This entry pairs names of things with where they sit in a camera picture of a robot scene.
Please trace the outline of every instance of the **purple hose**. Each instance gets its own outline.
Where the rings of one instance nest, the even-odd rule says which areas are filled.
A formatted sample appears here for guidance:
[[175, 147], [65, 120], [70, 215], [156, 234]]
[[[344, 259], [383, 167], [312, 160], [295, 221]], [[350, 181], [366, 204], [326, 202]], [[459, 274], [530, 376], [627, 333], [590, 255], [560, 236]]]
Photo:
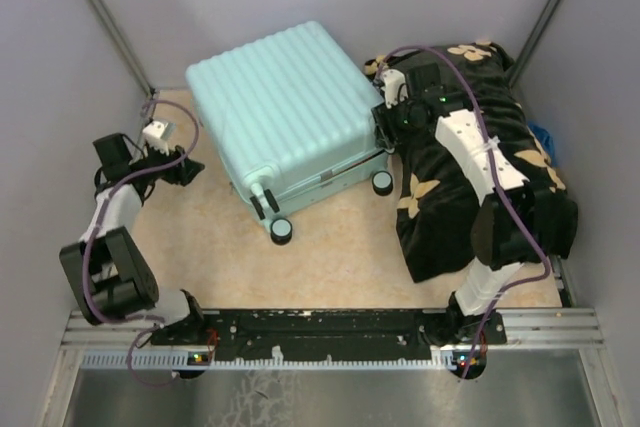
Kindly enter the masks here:
[[[163, 170], [167, 170], [167, 169], [170, 169], [172, 167], [175, 167], [176, 165], [180, 164], [184, 159], [186, 159], [189, 156], [189, 154], [191, 154], [191, 152], [195, 148], [196, 144], [198, 143], [198, 137], [200, 136], [200, 128], [198, 127], [198, 121], [193, 116], [193, 114], [191, 112], [189, 112], [182, 105], [180, 105], [180, 104], [178, 104], [176, 102], [171, 102], [169, 100], [159, 100], [159, 99], [158, 100], [150, 100], [143, 107], [142, 114], [145, 115], [149, 111], [149, 109], [151, 109], [152, 107], [156, 106], [157, 104], [171, 105], [172, 107], [180, 109], [182, 112], [184, 112], [185, 114], [187, 114], [189, 116], [189, 118], [191, 119], [191, 122], [193, 122], [193, 126], [194, 126], [194, 129], [195, 129], [195, 132], [194, 132], [194, 135], [193, 135], [193, 141], [191, 142], [191, 145], [189, 146], [189, 148], [186, 149], [182, 153], [182, 155], [180, 157], [178, 157], [177, 159], [172, 160], [171, 162], [167, 162], [164, 165], [159, 165], [157, 167], [149, 167], [147, 169], [139, 170], [139, 171], [134, 172], [132, 174], [129, 174], [126, 177], [124, 177], [123, 179], [121, 179], [119, 182], [117, 182], [113, 186], [113, 188], [109, 192], [109, 195], [107, 196], [105, 201], [102, 203], [102, 206], [100, 207], [100, 210], [98, 211], [98, 215], [96, 217], [96, 225], [94, 226], [93, 230], [91, 231], [91, 234], [89, 234], [89, 238], [87, 239], [87, 244], [85, 246], [84, 253], [82, 255], [82, 292], [84, 294], [84, 300], [87, 303], [87, 307], [89, 307], [89, 310], [96, 317], [96, 319], [98, 319], [103, 324], [121, 324], [121, 323], [124, 323], [124, 322], [130, 322], [132, 320], [150, 320], [150, 321], [156, 322], [158, 324], [164, 324], [165, 323], [164, 317], [161, 317], [159, 315], [153, 315], [153, 314], [136, 314], [136, 315], [129, 316], [129, 317], [125, 318], [124, 320], [110, 319], [109, 317], [104, 315], [102, 312], [100, 312], [100, 309], [98, 308], [96, 303], [93, 301], [93, 297], [91, 295], [91, 287], [90, 287], [91, 276], [89, 275], [89, 260], [91, 259], [91, 249], [93, 248], [93, 243], [96, 240], [96, 236], [98, 235], [98, 232], [100, 232], [100, 228], [102, 226], [102, 221], [104, 220], [104, 217], [107, 214], [107, 208], [109, 207], [109, 203], [111, 202], [111, 199], [116, 194], [116, 192], [122, 186], [126, 185], [127, 183], [131, 182], [133, 179], [136, 179], [136, 178], [138, 178], [140, 176], [147, 175], [147, 174], [153, 174], [153, 173], [156, 173], [156, 172], [161, 172]], [[133, 349], [136, 347], [138, 341], [145, 334], [154, 332], [158, 328], [159, 327], [156, 325], [156, 326], [153, 326], [153, 327], [151, 327], [149, 329], [146, 329], [146, 330], [140, 332], [138, 334], [138, 336], [135, 338], [135, 340], [132, 342], [131, 347], [129, 347], [129, 351], [127, 352], [127, 368], [131, 372], [131, 375], [133, 375], [135, 377], [135, 379], [138, 380], [140, 383], [142, 383], [142, 384], [144, 384], [144, 385], [146, 385], [148, 387], [164, 387], [166, 385], [169, 385], [171, 382], [173, 382], [177, 378], [177, 377], [174, 377], [170, 381], [162, 383], [162, 384], [154, 384], [154, 383], [147, 382], [147, 381], [141, 379], [140, 377], [138, 377], [138, 375], [133, 370]]]
[[[375, 78], [376, 79], [378, 78], [378, 76], [382, 72], [384, 64], [386, 63], [387, 60], [389, 60], [390, 57], [392, 57], [393, 55], [396, 55], [398, 52], [402, 52], [404, 50], [419, 50], [419, 51], [422, 51], [422, 52], [428, 52], [428, 53], [431, 53], [431, 54], [435, 55], [440, 60], [442, 60], [445, 64], [447, 64], [447, 66], [451, 69], [451, 71], [454, 73], [454, 75], [456, 76], [456, 78], [460, 82], [460, 85], [462, 85], [462, 88], [465, 90], [465, 92], [469, 96], [469, 99], [471, 100], [471, 104], [473, 105], [473, 112], [476, 115], [476, 119], [478, 121], [478, 126], [480, 127], [480, 133], [482, 134], [482, 140], [485, 143], [488, 142], [489, 141], [489, 132], [487, 132], [487, 126], [485, 125], [484, 119], [482, 118], [482, 112], [480, 111], [480, 105], [478, 105], [478, 100], [476, 99], [476, 96], [473, 94], [473, 90], [471, 89], [471, 86], [466, 81], [466, 79], [464, 78], [462, 73], [458, 70], [458, 68], [454, 65], [454, 63], [451, 62], [447, 58], [447, 56], [444, 55], [443, 53], [438, 52], [437, 50], [435, 50], [435, 49], [433, 49], [431, 47], [426, 47], [426, 46], [423, 46], [423, 45], [407, 45], [405, 47], [399, 47], [397, 49], [392, 50], [390, 53], [388, 53], [385, 56], [385, 58], [380, 62], [380, 65], [378, 65], [378, 69], [376, 70]], [[522, 235], [524, 236], [524, 238], [527, 239], [527, 242], [529, 242], [529, 244], [531, 245], [531, 247], [533, 248], [535, 253], [538, 255], [538, 257], [540, 257], [540, 260], [542, 261], [542, 263], [544, 265], [544, 273], [541, 274], [541, 275], [535, 276], [535, 277], [529, 277], [527, 279], [516, 280], [514, 282], [511, 282], [509, 284], [505, 284], [505, 285], [502, 286], [502, 288], [496, 294], [495, 298], [487, 306], [487, 310], [485, 311], [484, 315], [482, 316], [482, 320], [480, 320], [480, 325], [478, 325], [478, 329], [476, 330], [476, 333], [473, 336], [473, 342], [471, 343], [471, 350], [469, 352], [469, 358], [470, 359], [473, 359], [473, 354], [475, 353], [476, 346], [478, 345], [478, 342], [480, 341], [480, 335], [482, 333], [482, 329], [484, 328], [484, 324], [486, 324], [487, 320], [489, 319], [489, 316], [491, 315], [491, 311], [494, 309], [494, 307], [496, 306], [496, 304], [498, 303], [498, 301], [500, 300], [502, 295], [507, 290], [509, 290], [509, 289], [511, 289], [513, 287], [516, 287], [518, 285], [523, 285], [523, 284], [528, 284], [530, 282], [538, 282], [540, 280], [544, 280], [547, 277], [549, 277], [549, 275], [551, 275], [551, 271], [552, 271], [551, 262], [549, 261], [549, 259], [545, 255], [545, 253], [543, 252], [542, 248], [536, 242], [536, 239], [533, 237], [533, 235], [531, 235], [531, 232], [529, 232], [527, 227], [524, 225], [524, 223], [522, 222], [522, 220], [518, 216], [518, 213], [515, 211], [515, 209], [511, 205], [511, 202], [509, 202], [509, 199], [507, 198], [507, 194], [505, 194], [504, 189], [500, 185], [500, 179], [498, 177], [498, 170], [496, 168], [496, 159], [495, 159], [495, 157], [493, 155], [493, 150], [489, 149], [487, 151], [487, 154], [489, 155], [489, 166], [491, 168], [491, 178], [492, 178], [493, 183], [495, 185], [496, 192], [498, 193], [498, 197], [500, 197], [500, 200], [502, 201], [502, 204], [505, 206], [505, 208], [507, 209], [507, 212], [509, 212], [509, 215], [511, 216], [511, 218], [513, 219], [515, 224], [518, 226], [518, 229], [520, 229], [520, 232], [522, 232]], [[470, 366], [471, 366], [471, 362], [467, 362], [467, 365], [465, 366], [464, 371], [462, 372], [462, 378], [463, 379], [467, 377], [467, 374], [469, 372], [469, 367]]]

